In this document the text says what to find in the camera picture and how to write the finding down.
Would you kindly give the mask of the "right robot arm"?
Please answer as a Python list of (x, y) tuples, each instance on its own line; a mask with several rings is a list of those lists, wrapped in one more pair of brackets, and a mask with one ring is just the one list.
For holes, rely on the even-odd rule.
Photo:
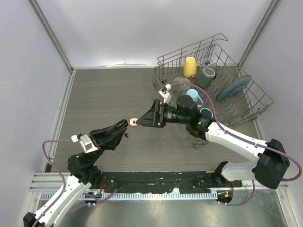
[(167, 123), (184, 124), (193, 137), (222, 145), (247, 159), (242, 163), (220, 163), (214, 172), (214, 182), (220, 187), (232, 181), (252, 180), (277, 189), (290, 166), (281, 142), (254, 139), (219, 124), (201, 114), (190, 96), (180, 96), (176, 107), (156, 99), (148, 112), (136, 120), (138, 125), (153, 128), (163, 128)]

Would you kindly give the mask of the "black earbud charging case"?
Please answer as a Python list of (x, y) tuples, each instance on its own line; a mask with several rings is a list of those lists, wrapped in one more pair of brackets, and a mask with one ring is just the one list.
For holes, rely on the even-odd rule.
[(116, 124), (117, 130), (121, 130), (122, 128), (127, 128), (127, 127), (128, 127), (128, 121), (126, 119), (122, 119)]

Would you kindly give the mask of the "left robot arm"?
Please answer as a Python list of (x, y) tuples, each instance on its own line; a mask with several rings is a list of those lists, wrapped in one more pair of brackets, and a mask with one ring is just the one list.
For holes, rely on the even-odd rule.
[(97, 188), (102, 181), (102, 173), (95, 162), (106, 150), (114, 151), (120, 144), (128, 127), (126, 119), (103, 129), (92, 130), (89, 134), (72, 135), (68, 141), (78, 142), (83, 152), (68, 158), (69, 176), (62, 173), (63, 184), (54, 196), (35, 213), (27, 213), (23, 218), (26, 227), (55, 227), (89, 188)]

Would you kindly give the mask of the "beige earbud charging case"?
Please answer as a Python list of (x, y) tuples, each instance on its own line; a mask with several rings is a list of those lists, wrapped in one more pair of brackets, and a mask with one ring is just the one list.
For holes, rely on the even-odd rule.
[(131, 119), (129, 120), (129, 125), (132, 126), (132, 127), (137, 127), (137, 126), (139, 126), (139, 125), (137, 124), (137, 121), (138, 121), (138, 118), (131, 118)]

